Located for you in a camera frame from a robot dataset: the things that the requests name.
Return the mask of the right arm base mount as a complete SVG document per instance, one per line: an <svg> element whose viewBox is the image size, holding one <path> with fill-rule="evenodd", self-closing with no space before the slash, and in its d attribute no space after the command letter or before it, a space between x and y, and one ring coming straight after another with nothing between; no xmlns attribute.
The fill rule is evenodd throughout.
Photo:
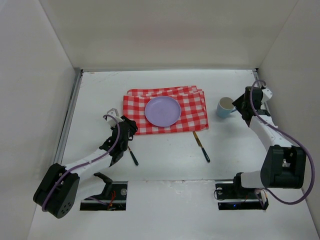
<svg viewBox="0 0 320 240"><path fill-rule="evenodd" d="M238 188L232 181L217 181L213 194L221 211L265 211L269 207L269 199L263 189Z"/></svg>

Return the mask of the light blue mug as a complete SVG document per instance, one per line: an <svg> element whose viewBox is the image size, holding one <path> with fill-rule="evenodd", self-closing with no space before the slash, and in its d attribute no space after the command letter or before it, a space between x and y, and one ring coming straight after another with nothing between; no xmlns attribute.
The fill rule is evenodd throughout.
<svg viewBox="0 0 320 240"><path fill-rule="evenodd" d="M227 118L231 113L236 111L233 105L233 99L230 97L223 97L219 100L216 108L216 115L222 119Z"/></svg>

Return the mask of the purple plate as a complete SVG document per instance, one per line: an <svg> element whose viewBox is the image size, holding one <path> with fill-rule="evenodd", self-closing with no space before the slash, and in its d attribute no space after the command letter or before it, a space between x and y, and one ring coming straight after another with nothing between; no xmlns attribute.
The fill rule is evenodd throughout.
<svg viewBox="0 0 320 240"><path fill-rule="evenodd" d="M175 124L181 113L180 104L169 96L152 98L144 109L146 119L156 127L169 127Z"/></svg>

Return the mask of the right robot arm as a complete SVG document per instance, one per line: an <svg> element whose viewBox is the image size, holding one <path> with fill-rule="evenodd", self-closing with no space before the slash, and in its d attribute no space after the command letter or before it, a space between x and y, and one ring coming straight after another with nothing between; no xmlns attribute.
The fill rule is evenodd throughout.
<svg viewBox="0 0 320 240"><path fill-rule="evenodd" d="M271 114L261 108L271 97L268 88L247 86L244 94L232 103L266 150L260 170L239 172L233 178L233 192L237 198L253 194L255 189L299 189L303 186L306 152L276 131Z"/></svg>

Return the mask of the gold fork green handle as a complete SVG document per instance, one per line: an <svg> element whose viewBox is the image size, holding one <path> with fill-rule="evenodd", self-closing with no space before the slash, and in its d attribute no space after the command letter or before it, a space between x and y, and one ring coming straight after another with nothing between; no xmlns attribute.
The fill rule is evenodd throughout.
<svg viewBox="0 0 320 240"><path fill-rule="evenodd" d="M130 148L129 146L128 146L128 150L129 150L129 153L130 153L130 155L131 155L131 157L132 157L132 160L133 160L134 164L135 164L136 166L138 166L138 165L139 165L139 162L138 162L137 158L135 157L133 151L131 150L131 148Z"/></svg>

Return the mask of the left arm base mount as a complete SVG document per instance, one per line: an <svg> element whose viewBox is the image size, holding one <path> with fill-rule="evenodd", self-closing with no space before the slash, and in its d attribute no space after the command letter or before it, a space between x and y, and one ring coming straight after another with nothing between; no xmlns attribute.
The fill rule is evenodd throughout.
<svg viewBox="0 0 320 240"><path fill-rule="evenodd" d="M91 194L80 202L80 211L125 211L127 207L128 182L113 181L101 172L94 174L104 187L99 194Z"/></svg>

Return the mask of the red white checkered cloth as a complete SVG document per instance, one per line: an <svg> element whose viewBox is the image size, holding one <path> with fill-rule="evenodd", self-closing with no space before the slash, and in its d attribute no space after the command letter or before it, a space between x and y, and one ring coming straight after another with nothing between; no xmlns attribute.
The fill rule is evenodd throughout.
<svg viewBox="0 0 320 240"><path fill-rule="evenodd" d="M168 127L151 124L145 117L147 103L159 96L175 99L181 107L178 121ZM205 94L195 85L154 89L130 89L123 96L123 115L136 122L137 135L171 134L209 128Z"/></svg>

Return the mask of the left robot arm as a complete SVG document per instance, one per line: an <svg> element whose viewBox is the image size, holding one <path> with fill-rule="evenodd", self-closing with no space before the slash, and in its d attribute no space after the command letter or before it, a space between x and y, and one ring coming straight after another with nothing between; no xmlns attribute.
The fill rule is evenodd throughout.
<svg viewBox="0 0 320 240"><path fill-rule="evenodd" d="M138 126L134 120L124 115L118 117L106 114L103 118L111 118L114 122L109 124L112 134L97 150L73 163L54 163L48 168L33 195L33 202L43 212L48 212L57 219L64 217L76 201L80 183L92 176L111 183L111 179L104 176L101 170L114 166L123 157Z"/></svg>

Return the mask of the gold knife green handle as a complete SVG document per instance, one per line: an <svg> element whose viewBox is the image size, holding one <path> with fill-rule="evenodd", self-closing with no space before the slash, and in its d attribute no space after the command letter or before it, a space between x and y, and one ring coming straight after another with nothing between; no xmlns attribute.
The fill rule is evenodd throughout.
<svg viewBox="0 0 320 240"><path fill-rule="evenodd" d="M192 132L192 134L193 134L193 136L194 136L194 138L195 138L195 140L196 140L196 142L197 142L198 146L201 148L202 153L203 153L203 155L204 155L204 157L205 157L205 160L206 160L208 163L210 163L210 162L211 162L211 160L210 160L210 158L209 158L209 156L208 156L208 154L207 154L206 150L204 149L204 147L203 147L203 145L202 145L202 143L201 143L201 141L200 141L200 139L199 139L199 137L198 137L197 133L196 133L195 131L193 131L193 132Z"/></svg>

